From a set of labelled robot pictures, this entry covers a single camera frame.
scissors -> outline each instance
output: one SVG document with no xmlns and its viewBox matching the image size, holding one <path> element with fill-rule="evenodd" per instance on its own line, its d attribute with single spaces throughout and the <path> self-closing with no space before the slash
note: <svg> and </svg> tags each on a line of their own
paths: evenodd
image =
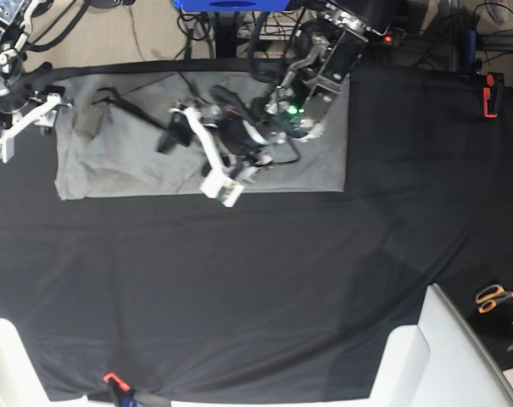
<svg viewBox="0 0 513 407">
<path fill-rule="evenodd" d="M 505 290 L 500 284 L 493 284 L 477 294 L 475 301 L 478 304 L 478 312 L 485 314 L 511 298 L 513 298 L 513 291 Z"/>
</svg>

black fabric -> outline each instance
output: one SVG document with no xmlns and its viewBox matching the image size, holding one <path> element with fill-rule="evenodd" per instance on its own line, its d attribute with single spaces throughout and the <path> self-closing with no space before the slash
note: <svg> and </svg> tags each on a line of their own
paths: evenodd
<svg viewBox="0 0 513 407">
<path fill-rule="evenodd" d="M 359 65 L 344 193 L 60 202 L 55 145 L 28 131 L 0 163 L 0 317 L 53 399 L 114 370 L 168 399 L 367 397 L 388 334 L 437 281 L 502 367 L 513 300 L 513 91 Z"/>
</svg>

gray towel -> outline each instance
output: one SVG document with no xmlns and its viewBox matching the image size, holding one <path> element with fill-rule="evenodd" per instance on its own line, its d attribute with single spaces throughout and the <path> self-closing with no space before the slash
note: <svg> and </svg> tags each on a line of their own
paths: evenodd
<svg viewBox="0 0 513 407">
<path fill-rule="evenodd" d="M 186 73 L 202 96 L 221 84 L 248 103 L 266 85 L 244 73 Z M 156 153 L 161 131 L 124 110 L 106 103 L 92 105 L 106 95 L 99 88 L 114 86 L 127 100 L 168 123 L 169 108 L 191 97 L 177 73 L 145 75 L 89 75 L 60 83 L 75 100 L 57 124 L 59 170 L 56 188 L 62 199 L 201 193 L 201 146 L 177 146 L 169 154 Z M 346 172 L 348 84 L 326 121 L 325 134 L 298 143 L 303 158 L 293 165 L 261 171 L 246 192 L 342 191 Z M 290 159 L 288 145 L 274 148 L 277 161 Z"/>
</svg>

blue container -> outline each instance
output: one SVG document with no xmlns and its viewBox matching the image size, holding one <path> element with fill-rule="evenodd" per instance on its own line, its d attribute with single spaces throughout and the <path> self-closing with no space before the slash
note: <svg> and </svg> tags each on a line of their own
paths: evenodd
<svg viewBox="0 0 513 407">
<path fill-rule="evenodd" d="M 201 11 L 284 11 L 288 0 L 174 0 L 187 13 Z"/>
</svg>

gray cloth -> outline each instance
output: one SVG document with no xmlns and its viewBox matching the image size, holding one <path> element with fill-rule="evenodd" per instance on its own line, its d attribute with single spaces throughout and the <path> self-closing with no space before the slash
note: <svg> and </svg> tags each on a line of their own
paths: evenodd
<svg viewBox="0 0 513 407">
<path fill-rule="evenodd" d="M 244 73 L 186 73 L 205 99 L 221 84 L 245 103 L 260 96 L 265 84 Z M 59 169 L 56 188 L 62 199 L 201 193 L 201 167 L 206 158 L 198 142 L 176 147 L 166 155 L 156 147 L 162 131 L 106 103 L 100 88 L 116 87 L 124 98 L 167 124 L 169 109 L 191 97 L 175 72 L 144 75 L 89 75 L 59 83 L 75 100 L 57 124 Z M 261 171 L 247 192 L 342 191 L 346 172 L 348 84 L 328 115 L 325 134 L 298 142 L 303 158 L 293 165 Z M 275 147 L 276 161 L 291 159 L 288 145 Z"/>
</svg>

